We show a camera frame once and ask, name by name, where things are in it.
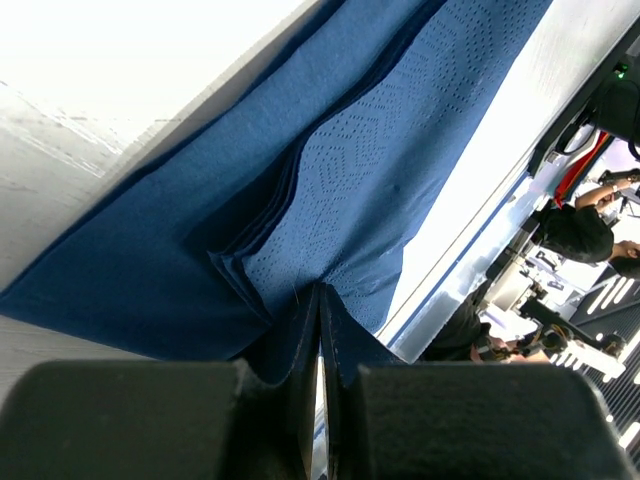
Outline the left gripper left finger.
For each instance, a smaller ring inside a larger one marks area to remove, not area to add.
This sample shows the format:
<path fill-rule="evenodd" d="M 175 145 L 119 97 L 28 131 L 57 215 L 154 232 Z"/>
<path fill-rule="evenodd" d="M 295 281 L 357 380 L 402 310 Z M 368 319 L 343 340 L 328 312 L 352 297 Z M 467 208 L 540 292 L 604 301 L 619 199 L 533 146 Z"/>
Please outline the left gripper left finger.
<path fill-rule="evenodd" d="M 223 362 L 53 361 L 1 410 L 5 479 L 306 479 L 319 290 Z"/>

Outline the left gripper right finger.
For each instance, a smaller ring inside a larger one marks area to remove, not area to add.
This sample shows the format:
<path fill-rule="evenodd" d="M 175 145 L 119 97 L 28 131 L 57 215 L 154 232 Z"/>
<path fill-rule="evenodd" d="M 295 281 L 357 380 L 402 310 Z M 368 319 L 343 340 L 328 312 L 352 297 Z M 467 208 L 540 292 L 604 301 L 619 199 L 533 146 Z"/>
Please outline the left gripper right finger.
<path fill-rule="evenodd" d="M 319 288 L 332 479 L 631 479 L 596 388 L 552 366 L 407 364 Z"/>

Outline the blue paper napkin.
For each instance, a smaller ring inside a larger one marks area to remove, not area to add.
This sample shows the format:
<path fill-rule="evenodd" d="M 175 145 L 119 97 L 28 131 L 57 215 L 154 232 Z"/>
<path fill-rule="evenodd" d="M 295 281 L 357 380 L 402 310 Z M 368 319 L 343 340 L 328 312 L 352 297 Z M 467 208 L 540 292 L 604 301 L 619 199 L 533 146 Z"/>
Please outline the blue paper napkin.
<path fill-rule="evenodd" d="M 259 83 L 1 294 L 10 318 L 162 360 L 235 356 L 304 288 L 370 331 L 545 1 L 331 1 Z"/>

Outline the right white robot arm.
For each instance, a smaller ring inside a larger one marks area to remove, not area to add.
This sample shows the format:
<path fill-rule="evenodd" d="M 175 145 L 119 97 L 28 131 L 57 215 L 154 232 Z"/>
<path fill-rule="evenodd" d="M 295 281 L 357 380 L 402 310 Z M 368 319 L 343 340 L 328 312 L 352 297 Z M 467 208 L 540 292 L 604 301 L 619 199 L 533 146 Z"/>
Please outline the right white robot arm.
<path fill-rule="evenodd" d="M 592 140 L 610 134 L 639 156 L 638 14 L 537 141 L 526 172 L 534 177 L 554 157 L 577 158 L 586 152 L 587 143 L 569 146 L 584 126 L 591 128 Z"/>

